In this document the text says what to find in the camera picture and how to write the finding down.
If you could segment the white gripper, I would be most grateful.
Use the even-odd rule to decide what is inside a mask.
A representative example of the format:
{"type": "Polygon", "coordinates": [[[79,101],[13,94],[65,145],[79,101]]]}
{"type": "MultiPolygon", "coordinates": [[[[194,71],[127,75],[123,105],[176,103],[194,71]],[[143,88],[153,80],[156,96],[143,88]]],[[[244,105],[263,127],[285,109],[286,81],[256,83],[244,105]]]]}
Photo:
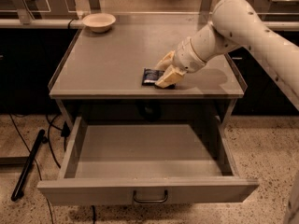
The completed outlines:
{"type": "Polygon", "coordinates": [[[165,89],[181,81],[186,73],[195,73],[206,66],[192,47],[192,39],[188,36],[180,42],[175,51],[169,51],[156,65],[156,70],[164,71],[155,82],[159,88],[165,89]]]}

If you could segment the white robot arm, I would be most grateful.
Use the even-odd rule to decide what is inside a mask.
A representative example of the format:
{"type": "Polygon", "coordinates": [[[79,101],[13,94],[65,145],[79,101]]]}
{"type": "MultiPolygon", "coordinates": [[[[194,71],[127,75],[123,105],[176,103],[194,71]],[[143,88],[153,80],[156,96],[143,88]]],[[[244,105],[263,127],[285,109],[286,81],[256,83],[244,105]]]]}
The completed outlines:
{"type": "MultiPolygon", "coordinates": [[[[157,63],[156,68],[164,75],[156,85],[173,85],[185,74],[203,69],[215,56],[238,47],[246,49],[268,74],[275,76],[292,100],[298,100],[299,48],[265,26],[246,0],[220,0],[211,21],[157,63]]],[[[260,155],[262,188],[241,210],[241,216],[232,207],[224,208],[219,218],[214,217],[214,209],[201,208],[192,218],[185,218],[184,224],[299,224],[299,144],[279,133],[271,137],[286,145],[260,155]]]]}

